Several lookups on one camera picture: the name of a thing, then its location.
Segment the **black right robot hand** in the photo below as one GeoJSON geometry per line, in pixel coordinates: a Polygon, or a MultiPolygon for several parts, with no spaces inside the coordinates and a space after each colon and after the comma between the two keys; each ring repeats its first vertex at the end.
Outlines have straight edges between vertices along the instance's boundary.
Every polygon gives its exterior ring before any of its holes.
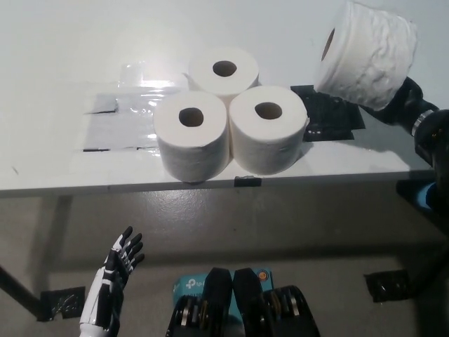
{"type": "Polygon", "coordinates": [[[411,134],[415,121],[424,111],[421,107],[423,102],[422,89],[415,81],[407,77],[385,108],[374,110],[362,105],[361,108],[383,124],[400,126],[411,134]]]}

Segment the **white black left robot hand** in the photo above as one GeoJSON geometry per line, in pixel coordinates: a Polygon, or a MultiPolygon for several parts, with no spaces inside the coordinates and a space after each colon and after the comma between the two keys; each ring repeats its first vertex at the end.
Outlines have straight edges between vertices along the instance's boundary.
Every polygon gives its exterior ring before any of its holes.
{"type": "Polygon", "coordinates": [[[124,289],[145,255],[142,234],[132,235],[127,227],[114,242],[93,283],[79,321],[80,337],[117,336],[124,301],[124,289]]]}

